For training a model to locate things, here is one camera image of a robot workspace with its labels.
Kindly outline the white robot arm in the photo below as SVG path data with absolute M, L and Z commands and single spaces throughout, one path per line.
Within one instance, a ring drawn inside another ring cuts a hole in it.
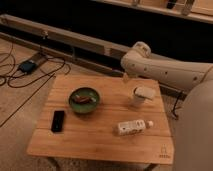
M 187 93 L 176 127 L 173 171 L 213 171 L 213 63 L 150 58 L 136 42 L 121 58 L 129 76 L 143 76 Z

